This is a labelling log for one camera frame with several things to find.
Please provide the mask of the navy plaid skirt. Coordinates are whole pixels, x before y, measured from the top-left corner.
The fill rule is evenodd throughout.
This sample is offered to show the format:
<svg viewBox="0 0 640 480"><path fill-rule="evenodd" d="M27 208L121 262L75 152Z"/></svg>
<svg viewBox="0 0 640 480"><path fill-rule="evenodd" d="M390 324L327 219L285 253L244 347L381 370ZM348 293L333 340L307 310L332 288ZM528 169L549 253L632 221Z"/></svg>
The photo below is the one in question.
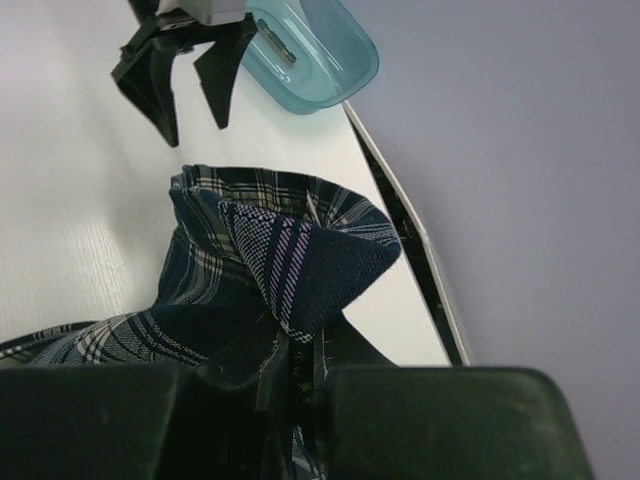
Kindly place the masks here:
<svg viewBox="0 0 640 480"><path fill-rule="evenodd" d="M153 304L43 330L1 347L5 367L175 362L231 346L286 359L278 426L290 475L323 479L315 435L314 344L399 258L386 214L329 181L255 168L186 166L171 180L176 228Z"/></svg>

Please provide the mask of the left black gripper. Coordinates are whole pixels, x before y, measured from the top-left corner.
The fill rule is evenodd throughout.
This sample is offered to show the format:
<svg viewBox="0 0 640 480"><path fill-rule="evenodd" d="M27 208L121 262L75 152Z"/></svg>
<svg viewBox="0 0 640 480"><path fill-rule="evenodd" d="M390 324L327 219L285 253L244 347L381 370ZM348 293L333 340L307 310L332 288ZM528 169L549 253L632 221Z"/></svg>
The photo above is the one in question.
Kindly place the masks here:
<svg viewBox="0 0 640 480"><path fill-rule="evenodd" d="M170 147L179 145L174 94L171 85L175 46L212 42L195 62L203 93L219 129L229 125L231 101L242 58L257 33L251 13L236 23L208 26L178 9L156 15L159 1L128 1L138 30L121 48L111 72L120 93L146 117Z"/></svg>

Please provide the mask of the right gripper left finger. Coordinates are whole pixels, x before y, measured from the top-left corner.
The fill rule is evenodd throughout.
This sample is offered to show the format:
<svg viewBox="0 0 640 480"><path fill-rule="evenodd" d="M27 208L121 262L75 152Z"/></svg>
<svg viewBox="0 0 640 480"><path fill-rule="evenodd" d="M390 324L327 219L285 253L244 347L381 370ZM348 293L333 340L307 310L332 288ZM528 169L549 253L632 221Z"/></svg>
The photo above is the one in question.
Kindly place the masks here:
<svg viewBox="0 0 640 480"><path fill-rule="evenodd" d="M5 479L286 479L286 359L231 345L175 362L1 371Z"/></svg>

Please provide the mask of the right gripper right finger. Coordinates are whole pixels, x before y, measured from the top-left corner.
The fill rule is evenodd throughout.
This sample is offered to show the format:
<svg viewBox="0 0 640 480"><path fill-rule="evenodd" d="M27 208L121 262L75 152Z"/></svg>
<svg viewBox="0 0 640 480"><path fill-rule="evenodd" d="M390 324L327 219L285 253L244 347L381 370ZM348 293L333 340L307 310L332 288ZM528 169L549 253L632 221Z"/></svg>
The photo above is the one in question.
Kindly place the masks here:
<svg viewBox="0 0 640 480"><path fill-rule="evenodd" d="M590 479L568 403L545 374L400 367L353 326L314 344L309 440L329 479Z"/></svg>

